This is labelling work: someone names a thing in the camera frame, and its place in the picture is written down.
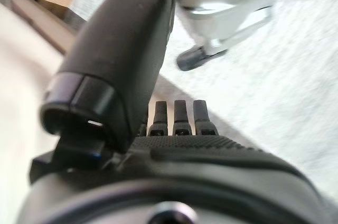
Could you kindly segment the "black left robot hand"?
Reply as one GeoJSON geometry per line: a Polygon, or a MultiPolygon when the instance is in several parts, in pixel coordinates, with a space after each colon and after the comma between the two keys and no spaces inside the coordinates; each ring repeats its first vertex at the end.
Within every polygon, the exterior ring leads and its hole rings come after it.
{"type": "Polygon", "coordinates": [[[173,28],[175,0],[105,0],[81,29],[40,106],[59,137],[35,157],[17,223],[331,223],[296,167],[219,135],[206,103],[175,105],[168,135],[148,104],[173,28]]]}

